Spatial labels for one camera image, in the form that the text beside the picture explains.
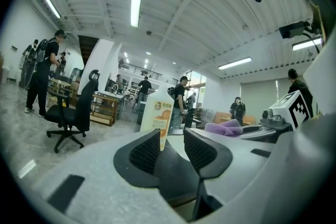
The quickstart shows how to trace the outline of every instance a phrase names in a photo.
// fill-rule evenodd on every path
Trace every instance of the railing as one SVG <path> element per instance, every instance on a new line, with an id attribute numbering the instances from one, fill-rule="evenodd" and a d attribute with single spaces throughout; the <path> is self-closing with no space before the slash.
<path id="1" fill-rule="evenodd" d="M 119 69 L 131 72 L 131 73 L 134 73 L 134 74 L 139 74 L 141 76 L 147 76 L 150 79 L 161 81 L 161 82 L 164 82 L 164 83 L 168 83 L 172 86 L 176 86 L 177 82 L 178 82 L 177 79 L 173 79 L 173 78 L 171 80 L 164 79 L 162 77 L 162 74 L 156 73 L 156 72 L 151 71 L 151 70 L 144 69 L 142 67 L 137 67 L 137 66 L 131 65 L 130 63 L 120 63 L 120 61 L 119 61 Z"/>

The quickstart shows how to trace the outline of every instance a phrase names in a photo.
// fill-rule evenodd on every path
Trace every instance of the chair armrest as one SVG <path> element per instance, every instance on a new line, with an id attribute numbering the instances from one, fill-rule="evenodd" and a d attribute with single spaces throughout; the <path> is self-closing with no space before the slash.
<path id="1" fill-rule="evenodd" d="M 67 95 L 60 94 L 60 93 L 57 93 L 57 92 L 48 91 L 48 93 L 49 93 L 50 95 L 52 95 L 52 96 L 57 97 L 57 98 L 62 98 L 62 99 L 63 99 L 63 98 L 64 98 L 64 99 L 69 98 Z"/>

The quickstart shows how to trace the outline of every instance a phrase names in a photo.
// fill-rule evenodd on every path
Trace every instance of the staircase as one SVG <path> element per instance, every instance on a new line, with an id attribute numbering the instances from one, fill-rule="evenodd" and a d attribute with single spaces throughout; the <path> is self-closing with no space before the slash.
<path id="1" fill-rule="evenodd" d="M 80 52 L 82 54 L 85 66 L 87 61 L 89 60 L 93 48 L 95 47 L 99 39 L 95 37 L 86 37 L 86 36 L 78 36 L 78 37 L 79 37 Z"/>

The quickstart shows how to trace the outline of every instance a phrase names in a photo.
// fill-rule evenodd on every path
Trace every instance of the purple cloth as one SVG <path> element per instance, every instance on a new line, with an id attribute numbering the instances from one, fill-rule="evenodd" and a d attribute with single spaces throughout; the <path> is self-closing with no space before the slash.
<path id="1" fill-rule="evenodd" d="M 220 134 L 220 135 L 241 135 L 243 134 L 243 127 L 234 119 L 221 124 L 207 123 L 204 128 L 205 131 Z"/>

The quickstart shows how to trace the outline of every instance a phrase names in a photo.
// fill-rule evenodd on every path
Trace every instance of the man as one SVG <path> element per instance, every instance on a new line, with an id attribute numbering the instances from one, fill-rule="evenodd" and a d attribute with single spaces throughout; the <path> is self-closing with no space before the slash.
<path id="1" fill-rule="evenodd" d="M 51 64 L 60 66 L 56 60 L 59 44 L 64 42 L 66 36 L 62 29 L 55 33 L 55 37 L 48 41 L 43 62 L 37 64 L 36 71 L 33 73 L 30 81 L 25 113 L 34 111 L 33 103 L 38 95 L 39 117 L 43 118 L 46 113 L 46 97 L 48 90 L 49 72 Z"/>
<path id="2" fill-rule="evenodd" d="M 194 107 L 194 103 L 196 102 L 196 92 L 189 96 L 188 100 L 188 109 L 192 109 Z"/>
<path id="3" fill-rule="evenodd" d="M 143 81 L 141 81 L 138 84 L 139 87 L 141 87 L 138 95 L 138 108 L 140 107 L 140 102 L 146 102 L 147 101 L 147 96 L 148 96 L 148 91 L 149 89 L 152 88 L 151 83 L 148 81 L 148 77 L 145 77 L 145 79 Z"/>
<path id="4" fill-rule="evenodd" d="M 34 53 L 35 53 L 36 48 L 37 48 L 37 44 L 38 44 L 38 40 L 35 39 L 34 43 L 33 43 L 33 46 L 28 45 L 28 47 L 22 52 L 22 57 L 21 57 L 21 61 L 20 61 L 20 64 L 19 64 L 19 69 L 23 68 L 26 57 L 31 59 L 31 60 L 33 59 Z"/>
<path id="5" fill-rule="evenodd" d="M 184 114 L 183 97 L 185 87 L 187 84 L 188 84 L 188 78 L 186 76 L 183 76 L 180 79 L 180 84 L 178 84 L 174 89 L 174 108 L 169 128 L 179 129 L 181 126 L 182 115 Z"/>
<path id="6" fill-rule="evenodd" d="M 123 66 L 124 66 L 124 59 L 121 58 L 121 60 L 119 61 L 118 69 L 122 68 Z"/>
<path id="7" fill-rule="evenodd" d="M 245 112 L 245 104 L 240 101 L 240 97 L 236 97 L 235 102 L 230 107 L 231 119 L 236 119 L 242 126 Z"/>
<path id="8" fill-rule="evenodd" d="M 122 91 L 124 90 L 124 80 L 121 78 L 119 74 L 117 75 L 116 83 L 118 85 L 118 93 L 122 93 Z"/>
<path id="9" fill-rule="evenodd" d="M 288 93 L 295 92 L 299 90 L 303 96 L 304 101 L 306 102 L 310 117 L 313 117 L 313 96 L 311 95 L 310 91 L 308 90 L 307 85 L 298 79 L 299 75 L 297 74 L 295 69 L 289 69 L 288 71 L 288 79 L 292 85 L 289 87 Z"/>
<path id="10" fill-rule="evenodd" d="M 61 58 L 59 58 L 58 61 L 60 62 L 60 66 L 56 68 L 56 71 L 55 71 L 56 77 L 59 77 L 61 73 L 62 75 L 64 74 L 64 68 L 65 68 L 65 65 L 67 64 L 67 61 L 65 60 L 65 51 L 62 52 Z"/>

